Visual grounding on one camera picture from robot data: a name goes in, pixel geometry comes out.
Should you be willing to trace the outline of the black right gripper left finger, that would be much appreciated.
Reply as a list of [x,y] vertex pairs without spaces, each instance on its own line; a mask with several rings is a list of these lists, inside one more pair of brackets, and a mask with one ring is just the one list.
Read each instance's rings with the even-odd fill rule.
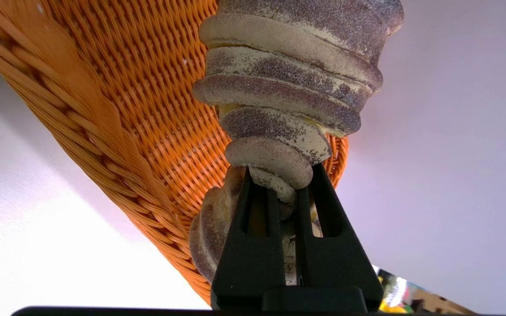
[[214,310],[265,310],[285,286],[278,198],[245,172],[224,250],[211,285]]

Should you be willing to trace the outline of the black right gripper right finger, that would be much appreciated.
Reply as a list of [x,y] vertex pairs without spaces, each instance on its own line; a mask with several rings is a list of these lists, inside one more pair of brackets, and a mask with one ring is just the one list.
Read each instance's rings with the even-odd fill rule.
[[377,312],[383,288],[322,164],[298,192],[295,302],[303,312]]

